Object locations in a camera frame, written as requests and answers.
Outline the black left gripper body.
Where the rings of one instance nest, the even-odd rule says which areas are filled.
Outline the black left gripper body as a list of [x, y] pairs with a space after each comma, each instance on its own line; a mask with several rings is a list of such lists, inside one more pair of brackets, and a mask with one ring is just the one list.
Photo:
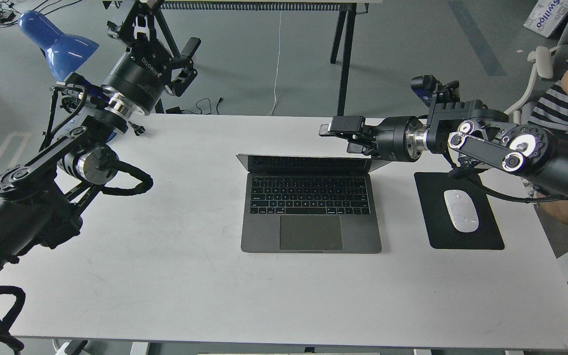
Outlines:
[[171, 82], [172, 54], [157, 38], [138, 39], [126, 50], [102, 82], [105, 92], [117, 92], [144, 114], [158, 103], [164, 87]]

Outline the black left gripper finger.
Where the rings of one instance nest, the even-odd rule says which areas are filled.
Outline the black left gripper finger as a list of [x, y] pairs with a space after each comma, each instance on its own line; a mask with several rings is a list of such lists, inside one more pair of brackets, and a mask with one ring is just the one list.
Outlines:
[[198, 71], [194, 68], [193, 56], [200, 44], [200, 38], [191, 37], [183, 47], [181, 54], [168, 62], [170, 70], [179, 70], [178, 75], [165, 86], [168, 94], [180, 97], [198, 76]]
[[128, 48], [159, 43], [155, 16], [160, 5], [121, 5], [113, 20], [108, 21], [107, 34]]

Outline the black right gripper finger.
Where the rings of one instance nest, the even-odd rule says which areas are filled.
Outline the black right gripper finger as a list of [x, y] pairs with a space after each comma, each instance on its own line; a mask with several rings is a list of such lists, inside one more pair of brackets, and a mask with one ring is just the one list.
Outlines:
[[320, 137], [337, 137], [354, 141], [375, 141], [372, 126], [365, 124], [362, 115], [336, 115], [331, 123], [322, 124], [319, 128]]
[[347, 153], [361, 154], [370, 157], [371, 159], [382, 158], [378, 153], [376, 142], [349, 142], [347, 146]]

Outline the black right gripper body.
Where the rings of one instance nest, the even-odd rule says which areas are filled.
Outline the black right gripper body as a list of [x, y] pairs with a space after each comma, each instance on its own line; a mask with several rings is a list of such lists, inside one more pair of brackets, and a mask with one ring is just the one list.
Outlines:
[[422, 151], [417, 148], [416, 132], [424, 127], [415, 116], [387, 117], [370, 126], [370, 147], [363, 155], [392, 162], [416, 162]]

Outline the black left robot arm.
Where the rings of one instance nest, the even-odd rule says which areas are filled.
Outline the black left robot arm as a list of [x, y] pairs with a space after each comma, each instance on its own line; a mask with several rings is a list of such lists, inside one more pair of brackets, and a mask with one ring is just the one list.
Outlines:
[[[100, 86], [76, 70], [97, 50], [96, 42], [63, 33], [43, 14], [20, 16], [22, 32], [41, 48], [56, 79], [47, 130], [38, 154], [0, 175], [0, 271], [36, 245], [54, 249], [77, 236], [82, 213], [100, 193], [133, 196], [153, 186], [150, 175], [119, 159], [108, 146], [116, 133], [144, 127], [133, 114], [161, 106], [163, 92], [179, 97], [198, 74], [192, 37], [178, 50], [162, 14], [161, 0], [124, 0], [107, 33], [126, 52]], [[18, 355], [24, 344], [13, 326], [25, 303], [19, 287], [0, 285], [0, 343]]]

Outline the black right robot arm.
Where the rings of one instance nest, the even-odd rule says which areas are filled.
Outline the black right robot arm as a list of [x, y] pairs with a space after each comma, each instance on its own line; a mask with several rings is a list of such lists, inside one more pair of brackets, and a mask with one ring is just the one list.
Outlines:
[[449, 157], [459, 153], [452, 176], [461, 179], [496, 168], [545, 189], [545, 202], [568, 199], [568, 142], [534, 124], [515, 124], [480, 100], [463, 103], [459, 83], [441, 84], [433, 75], [412, 79], [413, 92], [427, 105], [415, 116], [388, 117], [376, 126], [360, 115], [336, 115], [319, 129], [322, 137], [349, 142], [349, 153], [372, 159], [415, 162], [425, 150]]

